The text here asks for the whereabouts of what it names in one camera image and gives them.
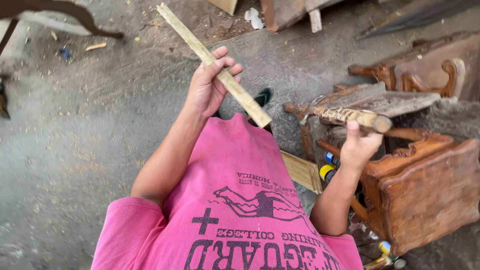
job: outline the wooden hammer handle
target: wooden hammer handle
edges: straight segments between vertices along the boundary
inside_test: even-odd
[[[356,121],[366,131],[385,133],[392,128],[392,121],[383,114],[369,110],[352,110],[342,107],[318,107],[313,112],[320,116],[320,121],[327,124],[347,125],[349,121]]]

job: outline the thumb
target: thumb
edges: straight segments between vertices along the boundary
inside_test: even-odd
[[[223,59],[216,60],[204,68],[204,72],[200,76],[200,84],[209,84],[213,78],[223,69],[225,61]]]
[[[360,125],[356,121],[347,123],[347,140],[358,140],[360,138]]]

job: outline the left hand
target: left hand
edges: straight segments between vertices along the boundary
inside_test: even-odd
[[[217,61],[209,66],[200,64],[190,82],[184,110],[208,119],[220,108],[227,90],[217,79],[217,74],[223,68],[228,67],[231,67],[228,72],[232,76],[236,76],[243,71],[242,65],[236,64],[233,58],[226,56],[227,53],[227,47],[222,46],[212,52]],[[235,77],[235,81],[239,83],[240,77]]]

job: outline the hammer head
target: hammer head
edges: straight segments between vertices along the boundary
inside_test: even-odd
[[[318,103],[320,103],[320,101],[324,100],[325,98],[326,97],[324,95],[319,95],[310,102],[308,107],[305,109],[305,112],[303,113],[304,116],[303,119],[300,121],[300,125],[304,126],[307,124],[307,119],[310,117],[310,115],[313,114],[313,112],[317,108]]]

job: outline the paper scrap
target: paper scrap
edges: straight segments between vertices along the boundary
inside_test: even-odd
[[[89,50],[93,50],[93,49],[99,49],[99,48],[103,48],[103,47],[106,47],[106,46],[107,46],[107,43],[104,42],[104,43],[89,46],[85,49],[85,51],[89,51]]]
[[[258,17],[258,10],[250,8],[245,12],[245,21],[250,21],[254,29],[262,29],[265,25],[262,20]]]

